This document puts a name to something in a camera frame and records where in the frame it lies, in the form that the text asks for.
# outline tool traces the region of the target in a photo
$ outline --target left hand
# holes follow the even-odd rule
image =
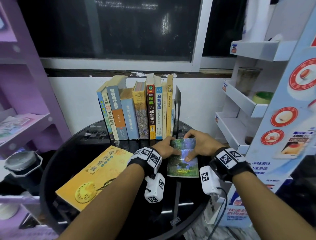
[[[173,155],[181,155],[181,151],[178,149],[175,149],[170,146],[170,141],[175,140],[174,137],[168,136],[164,140],[156,143],[152,148],[154,148],[162,157],[162,159],[165,159],[167,157],[170,157]]]

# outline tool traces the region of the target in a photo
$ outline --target round table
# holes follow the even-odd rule
[[[191,129],[179,123],[178,138]],[[97,132],[99,140],[91,137]],[[40,204],[47,224],[61,234],[79,212],[68,204],[61,204],[55,191],[72,176],[94,160],[110,145],[125,149],[131,153],[144,146],[153,146],[158,140],[124,140],[110,141],[104,121],[99,121],[73,135],[53,155],[47,164],[40,184]],[[199,167],[207,161],[198,158]],[[141,184],[132,209],[117,239],[170,239],[180,237],[197,220],[205,209],[210,197],[202,191],[200,178],[175,178],[167,176],[167,160],[160,166],[159,172],[165,177],[163,200],[150,204],[144,198],[146,181]],[[174,226],[170,221],[179,217]]]

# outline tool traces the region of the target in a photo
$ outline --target book spine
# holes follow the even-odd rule
[[[110,106],[112,109],[116,130],[118,132],[118,138],[119,140],[127,140],[128,135],[124,120],[121,99],[119,97],[119,88],[117,86],[110,86],[106,89],[109,96]]]
[[[162,139],[166,138],[167,130],[167,86],[162,87]]]
[[[98,99],[99,99],[99,103],[100,103],[100,106],[101,106],[103,118],[104,118],[104,121],[105,121],[105,124],[106,124],[106,127],[107,127],[107,131],[109,133],[110,139],[114,140],[113,131],[112,131],[112,128],[111,128],[111,124],[110,124],[109,118],[107,116],[107,112],[106,112],[105,104],[103,102],[102,94],[101,94],[101,92],[97,92],[97,95],[98,95]]]
[[[147,85],[148,118],[150,139],[156,139],[155,85]]]
[[[167,129],[166,137],[171,136],[171,113],[172,113],[172,88],[173,85],[168,85],[167,88]]]
[[[162,87],[156,87],[156,139],[162,139]]]
[[[112,109],[110,106],[109,97],[107,95],[106,89],[102,91],[102,97],[103,97],[103,102],[105,104],[107,116],[109,117],[109,121],[110,121],[111,129],[113,132],[114,140],[118,140],[119,139],[118,131],[116,130],[116,126],[115,126],[115,122],[114,122],[114,118],[113,118],[113,113],[112,113]]]
[[[139,137],[140,139],[148,139],[149,131],[145,91],[133,92],[133,100],[136,112]]]
[[[174,99],[172,100],[172,108],[171,108],[171,129],[170,129],[170,136],[173,137],[173,125],[174,123]]]
[[[121,100],[121,103],[126,123],[128,139],[139,139],[133,99],[123,99]]]

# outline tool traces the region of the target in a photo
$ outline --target forearm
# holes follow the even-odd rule
[[[235,175],[233,183],[262,240],[316,239],[316,231],[254,174]]]
[[[59,240],[115,239],[129,214],[144,170],[138,164],[128,166],[110,185],[86,206]]]

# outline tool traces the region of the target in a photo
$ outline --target green tape roll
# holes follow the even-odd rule
[[[252,100],[255,103],[269,104],[271,102],[273,94],[273,92],[255,92],[255,95],[252,97]]]

